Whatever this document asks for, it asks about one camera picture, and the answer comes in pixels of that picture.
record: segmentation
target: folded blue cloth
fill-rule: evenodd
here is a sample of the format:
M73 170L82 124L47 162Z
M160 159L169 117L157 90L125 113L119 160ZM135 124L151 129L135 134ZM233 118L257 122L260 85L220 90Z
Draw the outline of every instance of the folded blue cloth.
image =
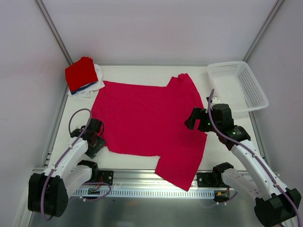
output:
M73 94L76 94L78 91L82 91L82 90L88 88L89 86L91 86L91 85L93 85L93 84L95 84L95 83L97 83L97 81L92 82L92 83L87 84L87 85L84 85L84 86L80 87L78 90L71 91L71 94L72 94L72 95L73 95Z

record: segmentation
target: metal floor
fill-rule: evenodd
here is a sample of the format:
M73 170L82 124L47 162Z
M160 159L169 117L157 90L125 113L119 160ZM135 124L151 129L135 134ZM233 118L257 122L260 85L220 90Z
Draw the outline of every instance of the metal floor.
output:
M210 209L212 200L110 198L71 201L64 215L45 222L32 215L29 227L261 227L254 207L240 196Z

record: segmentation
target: folded red cloth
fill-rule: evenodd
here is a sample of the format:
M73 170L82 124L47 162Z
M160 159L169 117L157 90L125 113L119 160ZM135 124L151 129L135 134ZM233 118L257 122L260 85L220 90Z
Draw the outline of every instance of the folded red cloth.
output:
M184 125L194 107L203 107L189 75L172 77L166 87L104 83L92 117L103 121L109 150L160 156L155 173L188 191L206 143L204 132Z
M93 60L89 57L82 57L65 69L65 78L71 92L98 81Z

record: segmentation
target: folded white cloth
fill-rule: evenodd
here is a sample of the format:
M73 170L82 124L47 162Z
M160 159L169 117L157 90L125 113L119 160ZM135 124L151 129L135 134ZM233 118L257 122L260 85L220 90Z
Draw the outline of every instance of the folded white cloth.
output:
M86 89L83 89L81 91L78 91L76 94L71 94L71 91L68 91L68 95L72 96L72 97L81 97L81 98L91 98L93 97L93 91L97 91L100 90L101 88L105 87L104 83L103 83L103 72L102 69L99 65L94 64L95 66L95 71L97 74L97 78L98 81L96 83L94 83L93 85L90 85L89 87L87 87Z

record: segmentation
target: stack of folded clothes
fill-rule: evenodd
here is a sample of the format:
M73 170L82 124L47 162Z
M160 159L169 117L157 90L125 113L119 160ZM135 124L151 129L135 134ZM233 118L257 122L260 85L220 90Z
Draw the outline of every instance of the stack of folded clothes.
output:
M89 57L65 69L65 78L69 87L68 95L76 97L92 97L93 91L103 88L103 73L97 64Z

